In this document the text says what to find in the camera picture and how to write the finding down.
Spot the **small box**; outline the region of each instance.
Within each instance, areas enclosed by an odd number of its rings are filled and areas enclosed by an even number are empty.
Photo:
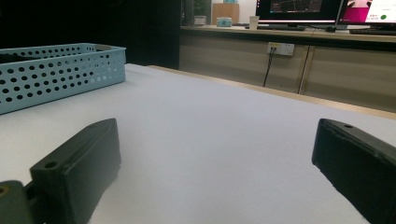
[[[206,25],[206,16],[194,16],[194,25]]]
[[[233,20],[230,17],[218,17],[218,27],[231,27]]]

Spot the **keyboard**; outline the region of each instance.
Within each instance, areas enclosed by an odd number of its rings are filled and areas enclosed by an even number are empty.
[[[233,23],[233,26],[248,26],[248,23]]]
[[[258,30],[280,30],[280,31],[304,31],[305,27],[293,27],[293,26],[257,26]]]
[[[396,30],[349,30],[352,35],[396,35]]]

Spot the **light blue plastic basket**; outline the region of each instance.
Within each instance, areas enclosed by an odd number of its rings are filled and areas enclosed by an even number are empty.
[[[0,64],[0,114],[125,80],[125,48],[82,43],[0,54],[40,58]]]

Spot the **white table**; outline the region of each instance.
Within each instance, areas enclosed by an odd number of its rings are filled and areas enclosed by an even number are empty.
[[[394,114],[131,64],[126,76],[0,116],[0,181],[27,184],[28,169],[61,143],[116,118],[120,177],[92,224],[367,223],[311,163],[318,120],[337,119],[396,146]]]

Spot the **computer monitor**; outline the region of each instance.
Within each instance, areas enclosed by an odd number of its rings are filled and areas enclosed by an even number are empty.
[[[257,0],[256,16],[266,24],[334,25],[343,0]]]
[[[339,23],[396,29],[396,2],[392,0],[346,0]]]

